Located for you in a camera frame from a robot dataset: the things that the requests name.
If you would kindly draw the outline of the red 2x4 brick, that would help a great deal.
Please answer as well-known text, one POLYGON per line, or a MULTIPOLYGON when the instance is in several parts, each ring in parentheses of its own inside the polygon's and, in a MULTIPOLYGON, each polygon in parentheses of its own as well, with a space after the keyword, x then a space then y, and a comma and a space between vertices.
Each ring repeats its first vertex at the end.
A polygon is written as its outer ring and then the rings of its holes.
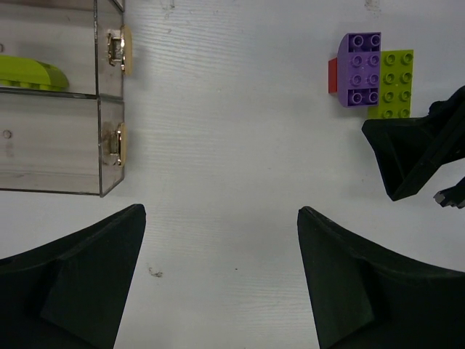
POLYGON ((333 58, 328 61, 328 93, 336 94, 338 90, 338 60, 333 58))

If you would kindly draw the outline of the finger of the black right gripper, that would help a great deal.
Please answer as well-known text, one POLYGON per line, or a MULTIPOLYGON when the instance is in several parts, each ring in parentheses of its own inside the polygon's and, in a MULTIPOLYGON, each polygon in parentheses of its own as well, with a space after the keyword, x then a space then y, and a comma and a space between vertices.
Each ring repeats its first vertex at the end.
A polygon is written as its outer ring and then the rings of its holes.
POLYGON ((371 119, 362 132, 388 197, 398 201, 414 196, 442 165, 464 158, 464 88, 432 103, 424 117, 371 119))

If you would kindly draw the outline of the green curved brick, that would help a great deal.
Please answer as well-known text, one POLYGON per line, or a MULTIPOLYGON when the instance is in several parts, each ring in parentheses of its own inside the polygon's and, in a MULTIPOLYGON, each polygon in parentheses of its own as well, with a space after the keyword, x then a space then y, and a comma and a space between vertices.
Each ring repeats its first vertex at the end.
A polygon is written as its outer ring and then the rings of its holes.
POLYGON ((30 58, 2 55, 1 85, 63 92, 69 88, 69 81, 53 65, 30 58))

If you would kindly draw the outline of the clear acrylic sorting container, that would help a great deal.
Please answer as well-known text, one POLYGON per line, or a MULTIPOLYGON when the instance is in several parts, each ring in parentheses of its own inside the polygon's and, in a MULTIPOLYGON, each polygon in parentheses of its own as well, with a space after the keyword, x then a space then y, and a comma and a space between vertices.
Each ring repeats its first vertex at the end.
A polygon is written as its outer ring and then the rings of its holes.
POLYGON ((124 179, 123 1, 3 1, 1 56, 59 68, 63 92, 1 85, 1 189, 105 196, 124 179))

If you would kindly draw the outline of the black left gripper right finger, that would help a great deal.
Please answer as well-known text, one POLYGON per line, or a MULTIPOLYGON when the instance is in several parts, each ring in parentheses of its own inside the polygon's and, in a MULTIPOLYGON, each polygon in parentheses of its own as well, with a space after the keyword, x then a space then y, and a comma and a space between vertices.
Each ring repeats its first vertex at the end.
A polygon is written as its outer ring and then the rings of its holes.
POLYGON ((321 348, 462 348, 464 274, 403 256, 306 206, 299 246, 321 348))

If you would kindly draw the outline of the purple sloped 2x4 brick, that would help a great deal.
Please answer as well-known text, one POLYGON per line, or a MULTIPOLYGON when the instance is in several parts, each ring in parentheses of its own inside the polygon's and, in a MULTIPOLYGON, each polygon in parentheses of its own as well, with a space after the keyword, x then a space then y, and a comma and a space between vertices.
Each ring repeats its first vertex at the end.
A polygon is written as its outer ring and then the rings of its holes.
POLYGON ((337 53, 337 95, 345 108, 379 103, 381 34, 348 33, 337 53))

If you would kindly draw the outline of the green 2x4 brick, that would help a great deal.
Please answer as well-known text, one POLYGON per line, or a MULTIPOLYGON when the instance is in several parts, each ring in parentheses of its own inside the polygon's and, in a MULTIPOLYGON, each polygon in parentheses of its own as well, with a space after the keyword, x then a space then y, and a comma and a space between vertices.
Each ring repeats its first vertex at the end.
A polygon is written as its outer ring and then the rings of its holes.
POLYGON ((368 108, 368 119, 411 117, 412 49, 381 52, 379 102, 368 108))

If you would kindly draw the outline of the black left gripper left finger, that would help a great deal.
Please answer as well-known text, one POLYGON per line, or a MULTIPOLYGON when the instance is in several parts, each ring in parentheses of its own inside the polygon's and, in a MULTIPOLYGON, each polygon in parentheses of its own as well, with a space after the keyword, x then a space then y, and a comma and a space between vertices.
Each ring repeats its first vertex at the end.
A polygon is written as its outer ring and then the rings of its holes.
POLYGON ((132 204, 1 259, 1 347, 113 348, 145 226, 132 204))

